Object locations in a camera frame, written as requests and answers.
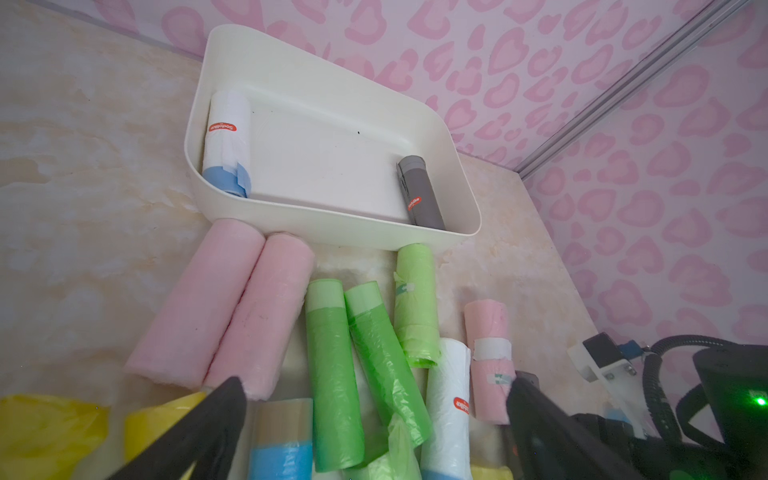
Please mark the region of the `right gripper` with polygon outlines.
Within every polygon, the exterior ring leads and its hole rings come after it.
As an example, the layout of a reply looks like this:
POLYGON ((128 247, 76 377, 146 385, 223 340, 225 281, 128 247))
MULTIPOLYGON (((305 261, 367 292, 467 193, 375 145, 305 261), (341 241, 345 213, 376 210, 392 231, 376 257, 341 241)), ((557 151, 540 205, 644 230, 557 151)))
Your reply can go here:
POLYGON ((661 367, 672 344, 618 345, 642 376, 654 433, 637 438, 628 420, 574 420, 645 479, 764 479, 767 476, 767 348, 697 344, 697 384, 672 402, 661 367))

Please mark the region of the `white plastic storage box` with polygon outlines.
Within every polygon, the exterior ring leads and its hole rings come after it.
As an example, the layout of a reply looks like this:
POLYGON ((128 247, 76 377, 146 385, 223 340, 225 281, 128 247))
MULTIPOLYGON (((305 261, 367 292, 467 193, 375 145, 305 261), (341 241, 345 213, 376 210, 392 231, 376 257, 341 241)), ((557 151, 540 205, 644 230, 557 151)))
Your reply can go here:
POLYGON ((329 245, 434 252, 476 235, 481 212, 449 130, 426 105, 260 31, 236 24, 208 38, 184 143, 193 197, 209 220, 232 218, 329 245), (250 195, 202 175, 212 96, 250 104, 250 195), (397 175, 425 160, 445 226, 410 222, 397 175))

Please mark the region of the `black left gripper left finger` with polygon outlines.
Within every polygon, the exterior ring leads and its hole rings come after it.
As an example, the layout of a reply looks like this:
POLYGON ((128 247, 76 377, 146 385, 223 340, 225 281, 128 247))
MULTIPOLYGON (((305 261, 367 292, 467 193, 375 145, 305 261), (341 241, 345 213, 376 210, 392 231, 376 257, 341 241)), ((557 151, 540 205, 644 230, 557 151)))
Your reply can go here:
POLYGON ((226 479, 246 412, 242 382, 232 376, 111 478, 226 479))

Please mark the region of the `pink roll with white label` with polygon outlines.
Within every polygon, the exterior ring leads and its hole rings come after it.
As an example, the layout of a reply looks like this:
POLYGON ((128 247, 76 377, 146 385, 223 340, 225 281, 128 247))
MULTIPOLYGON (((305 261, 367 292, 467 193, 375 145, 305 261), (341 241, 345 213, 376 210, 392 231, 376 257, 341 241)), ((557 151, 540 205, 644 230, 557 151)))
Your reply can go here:
POLYGON ((490 299, 470 302, 464 306, 464 323, 472 356, 475 417, 493 425, 508 425, 507 398, 516 371, 506 305, 490 299))

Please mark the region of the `green trash bag roll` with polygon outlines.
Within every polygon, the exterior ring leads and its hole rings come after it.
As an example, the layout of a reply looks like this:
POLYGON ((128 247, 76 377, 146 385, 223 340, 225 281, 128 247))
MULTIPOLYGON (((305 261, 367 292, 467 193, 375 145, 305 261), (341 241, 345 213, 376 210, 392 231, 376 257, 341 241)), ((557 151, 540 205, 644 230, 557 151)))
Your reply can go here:
POLYGON ((348 325, 376 410, 383 424, 399 416, 412 444, 424 444, 432 422, 389 318, 378 283, 344 292, 348 325))
POLYGON ((309 283, 305 320, 315 470, 344 470, 363 461, 365 434, 341 281, 309 283))

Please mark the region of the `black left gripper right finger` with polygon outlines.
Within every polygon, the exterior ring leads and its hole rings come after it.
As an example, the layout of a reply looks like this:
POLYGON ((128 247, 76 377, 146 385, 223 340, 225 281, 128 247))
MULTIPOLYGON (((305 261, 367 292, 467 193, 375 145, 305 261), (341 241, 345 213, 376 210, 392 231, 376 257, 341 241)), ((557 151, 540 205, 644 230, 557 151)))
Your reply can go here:
POLYGON ((642 477, 526 380, 512 382, 507 413, 526 479, 642 477))

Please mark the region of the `green trash bag roll left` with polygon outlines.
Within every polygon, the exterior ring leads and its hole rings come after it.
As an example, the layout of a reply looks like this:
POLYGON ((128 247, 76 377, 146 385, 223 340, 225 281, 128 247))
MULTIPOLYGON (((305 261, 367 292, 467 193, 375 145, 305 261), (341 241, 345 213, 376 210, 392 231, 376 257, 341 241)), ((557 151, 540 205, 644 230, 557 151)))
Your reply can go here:
POLYGON ((309 283, 305 320, 315 470, 344 470, 363 461, 365 434, 341 281, 309 283))

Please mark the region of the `yellow trash bag roll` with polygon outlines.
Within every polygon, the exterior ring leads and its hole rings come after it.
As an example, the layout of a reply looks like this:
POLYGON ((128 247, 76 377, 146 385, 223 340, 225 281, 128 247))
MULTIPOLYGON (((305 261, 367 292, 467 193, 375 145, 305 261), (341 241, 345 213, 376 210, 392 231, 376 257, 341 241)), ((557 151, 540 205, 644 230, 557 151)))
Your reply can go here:
POLYGON ((205 397, 205 393, 197 392, 129 414, 124 421, 124 460, 133 460, 205 397))
POLYGON ((1 477, 69 479, 107 438, 110 409, 48 395, 1 399, 1 477))

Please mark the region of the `grey trash bag roll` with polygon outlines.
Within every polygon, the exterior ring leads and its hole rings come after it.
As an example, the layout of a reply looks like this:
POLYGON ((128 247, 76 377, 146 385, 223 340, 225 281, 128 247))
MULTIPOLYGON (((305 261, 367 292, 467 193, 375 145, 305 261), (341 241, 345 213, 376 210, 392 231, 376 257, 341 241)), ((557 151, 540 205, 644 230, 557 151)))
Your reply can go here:
POLYGON ((424 159, 409 155, 397 163, 397 175, 408 217, 413 225, 444 230, 445 223, 424 159))

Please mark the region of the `pink trash bag roll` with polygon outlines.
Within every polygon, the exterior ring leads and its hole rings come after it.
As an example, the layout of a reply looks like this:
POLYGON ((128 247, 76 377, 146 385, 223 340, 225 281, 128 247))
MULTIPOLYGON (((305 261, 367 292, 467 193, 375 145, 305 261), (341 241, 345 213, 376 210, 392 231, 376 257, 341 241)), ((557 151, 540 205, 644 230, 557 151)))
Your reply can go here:
POLYGON ((246 223, 215 221, 124 370, 199 389, 264 244, 265 237, 246 223))
POLYGON ((241 380, 248 399, 267 400, 277 385, 315 266, 302 239, 269 236, 204 380, 214 389, 241 380))

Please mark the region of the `green trash bag roll right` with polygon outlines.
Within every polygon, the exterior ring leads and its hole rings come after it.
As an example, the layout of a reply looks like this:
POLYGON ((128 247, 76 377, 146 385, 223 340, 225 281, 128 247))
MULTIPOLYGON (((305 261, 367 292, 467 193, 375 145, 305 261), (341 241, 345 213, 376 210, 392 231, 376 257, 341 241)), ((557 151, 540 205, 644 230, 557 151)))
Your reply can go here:
POLYGON ((412 444, 424 444, 432 422, 389 318, 378 283, 344 292, 348 325, 376 410, 383 424, 399 416, 412 444))

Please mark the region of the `light green crumpled roll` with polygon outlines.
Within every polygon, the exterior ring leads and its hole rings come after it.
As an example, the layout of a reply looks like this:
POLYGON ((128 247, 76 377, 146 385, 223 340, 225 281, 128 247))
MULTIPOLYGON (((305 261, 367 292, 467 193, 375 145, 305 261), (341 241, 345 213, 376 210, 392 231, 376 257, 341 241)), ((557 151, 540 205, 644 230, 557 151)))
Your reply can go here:
POLYGON ((394 414, 385 430, 366 440, 361 464, 343 471, 344 479, 421 479, 415 446, 404 420, 394 414))

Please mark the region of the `pink trash bag roll right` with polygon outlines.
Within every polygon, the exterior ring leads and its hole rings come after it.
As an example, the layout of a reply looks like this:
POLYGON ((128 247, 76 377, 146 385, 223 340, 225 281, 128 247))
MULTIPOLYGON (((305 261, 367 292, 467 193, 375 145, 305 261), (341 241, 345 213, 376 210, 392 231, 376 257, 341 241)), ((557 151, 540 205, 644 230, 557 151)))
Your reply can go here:
POLYGON ((248 399, 267 400, 277 385, 315 266, 302 239, 269 236, 204 380, 214 389, 241 380, 248 399))

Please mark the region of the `blue trash bag roll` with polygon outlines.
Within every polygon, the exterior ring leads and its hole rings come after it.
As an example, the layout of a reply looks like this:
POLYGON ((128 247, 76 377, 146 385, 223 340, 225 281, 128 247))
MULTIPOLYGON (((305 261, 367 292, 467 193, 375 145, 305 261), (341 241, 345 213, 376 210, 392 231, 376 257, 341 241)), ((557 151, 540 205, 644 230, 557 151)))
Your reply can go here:
POLYGON ((259 402, 254 411, 249 479, 310 479, 313 400, 259 402))

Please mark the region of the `pink trash bag roll left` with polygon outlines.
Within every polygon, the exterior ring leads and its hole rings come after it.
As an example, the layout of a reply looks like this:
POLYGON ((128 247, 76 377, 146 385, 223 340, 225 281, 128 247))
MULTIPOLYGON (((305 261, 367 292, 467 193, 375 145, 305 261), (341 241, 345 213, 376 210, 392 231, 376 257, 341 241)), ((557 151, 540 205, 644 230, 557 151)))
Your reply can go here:
POLYGON ((265 237, 246 223, 215 221, 124 370, 199 389, 264 244, 265 237))

